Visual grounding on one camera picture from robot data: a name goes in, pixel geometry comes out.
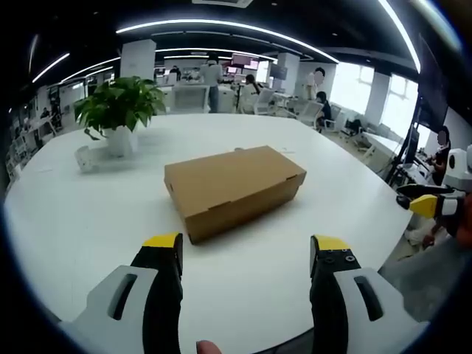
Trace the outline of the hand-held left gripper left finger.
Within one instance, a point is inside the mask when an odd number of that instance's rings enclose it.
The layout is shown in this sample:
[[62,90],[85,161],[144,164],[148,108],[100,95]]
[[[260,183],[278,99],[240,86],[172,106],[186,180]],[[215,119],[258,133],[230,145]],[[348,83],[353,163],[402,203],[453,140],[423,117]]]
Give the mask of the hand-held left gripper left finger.
[[85,353],[179,353],[183,236],[146,240],[88,294],[86,308],[60,328]]

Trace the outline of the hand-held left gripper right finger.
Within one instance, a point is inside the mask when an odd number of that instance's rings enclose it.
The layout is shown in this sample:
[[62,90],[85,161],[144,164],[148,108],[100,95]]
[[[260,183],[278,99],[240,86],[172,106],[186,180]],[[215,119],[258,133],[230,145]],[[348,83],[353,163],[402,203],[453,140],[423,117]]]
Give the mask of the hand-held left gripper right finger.
[[337,237],[311,236],[310,281],[313,353],[403,353],[428,327]]

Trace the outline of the person's left hand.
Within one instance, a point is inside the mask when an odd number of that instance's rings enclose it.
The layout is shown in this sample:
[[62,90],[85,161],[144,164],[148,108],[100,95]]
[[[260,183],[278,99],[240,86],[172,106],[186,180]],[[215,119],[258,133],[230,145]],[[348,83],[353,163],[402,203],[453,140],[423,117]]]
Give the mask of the person's left hand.
[[221,350],[218,346],[207,340],[201,340],[196,342],[197,354],[221,354]]

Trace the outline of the person's right hand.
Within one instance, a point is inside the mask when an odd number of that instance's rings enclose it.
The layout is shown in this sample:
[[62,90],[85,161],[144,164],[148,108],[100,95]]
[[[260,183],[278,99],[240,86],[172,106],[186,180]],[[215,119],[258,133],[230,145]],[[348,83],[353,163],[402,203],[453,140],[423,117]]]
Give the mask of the person's right hand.
[[463,246],[470,248],[472,245],[472,195],[465,197],[463,213],[459,222],[456,239]]

